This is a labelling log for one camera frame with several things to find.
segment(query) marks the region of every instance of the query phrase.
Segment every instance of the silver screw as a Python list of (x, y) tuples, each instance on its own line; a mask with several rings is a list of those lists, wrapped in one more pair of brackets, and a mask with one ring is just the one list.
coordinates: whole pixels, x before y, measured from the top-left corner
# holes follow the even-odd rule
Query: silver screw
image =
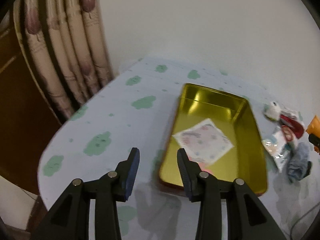
[(73, 185), (73, 186), (79, 186), (81, 183), (82, 183), (82, 180), (81, 180), (81, 179), (74, 179), (74, 180), (72, 181), (72, 185)]
[(201, 177), (201, 178), (207, 178), (207, 177), (209, 177), (209, 173), (207, 173), (206, 171), (201, 171), (200, 173), (199, 173), (199, 176)]
[(243, 179), (236, 179), (236, 184), (241, 186), (244, 184), (244, 180)]
[(108, 172), (108, 176), (110, 177), (110, 178), (114, 178), (114, 177), (116, 177), (118, 175), (118, 173), (116, 172), (116, 171), (109, 171)]

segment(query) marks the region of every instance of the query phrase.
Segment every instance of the table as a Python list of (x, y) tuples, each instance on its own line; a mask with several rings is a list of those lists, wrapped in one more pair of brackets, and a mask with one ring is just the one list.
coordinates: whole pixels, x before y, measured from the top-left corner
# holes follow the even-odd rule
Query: table
[[(277, 98), (267, 88), (249, 84), (223, 70), (146, 57), (95, 95), (51, 140), (38, 169), (45, 206), (49, 209), (74, 178), (98, 179), (114, 170), (119, 161), (127, 158), (130, 149), (137, 147), (141, 156), (132, 195), (126, 203), (117, 203), (122, 238), (194, 239), (200, 204), (159, 185), (156, 174), (185, 83), (247, 98), (261, 136), (272, 133), (275, 124), (263, 116), (262, 110), (264, 104)], [(300, 141), (307, 142), (308, 135)], [(290, 184), (286, 174), (278, 174), (266, 155), (268, 190), (260, 200), (286, 236), (292, 224), (320, 200), (319, 156), (311, 151), (310, 160), (311, 175)], [(225, 202), (222, 210), (223, 239), (227, 239)], [(94, 201), (90, 211), (89, 235), (94, 239)], [(297, 225), (295, 239), (308, 229), (317, 211)]]

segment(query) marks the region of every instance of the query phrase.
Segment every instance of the beige curtain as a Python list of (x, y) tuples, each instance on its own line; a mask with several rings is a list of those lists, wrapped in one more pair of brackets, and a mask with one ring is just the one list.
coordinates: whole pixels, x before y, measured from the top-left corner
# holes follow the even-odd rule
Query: beige curtain
[[(40, 16), (45, 16), (45, 23)], [(34, 65), (34, 76), (41, 79), (52, 109), (66, 120), (112, 80), (98, 0), (16, 0), (13, 18), (27, 64)]]

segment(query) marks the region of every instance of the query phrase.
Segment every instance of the white wall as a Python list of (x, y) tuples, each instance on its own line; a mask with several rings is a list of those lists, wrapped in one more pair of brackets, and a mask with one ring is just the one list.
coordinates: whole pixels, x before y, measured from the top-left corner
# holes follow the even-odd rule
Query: white wall
[[(36, 195), (28, 192), (34, 199)], [(5, 224), (25, 230), (35, 201), (0, 176), (0, 216)]]
[(114, 68), (146, 55), (202, 63), (266, 86), (308, 116), (320, 112), (320, 31), (300, 0), (100, 4)]

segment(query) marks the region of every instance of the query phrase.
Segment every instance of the cable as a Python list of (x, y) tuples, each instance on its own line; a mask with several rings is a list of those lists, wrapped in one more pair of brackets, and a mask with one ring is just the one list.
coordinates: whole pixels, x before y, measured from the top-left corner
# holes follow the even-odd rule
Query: cable
[(30, 196), (24, 189), (20, 188), (24, 193), (26, 193), (29, 197), (31, 197), (34, 201), (37, 201), (36, 199), (34, 199), (32, 196)]
[(302, 217), (300, 217), (291, 227), (290, 229), (290, 240), (292, 239), (292, 232), (294, 227), (298, 224), (298, 222), (300, 222), (303, 218), (305, 218), (306, 215), (308, 215), (310, 212), (312, 212), (318, 205), (320, 205), (320, 202), (318, 202), (316, 205), (314, 205), (312, 208), (310, 208)]

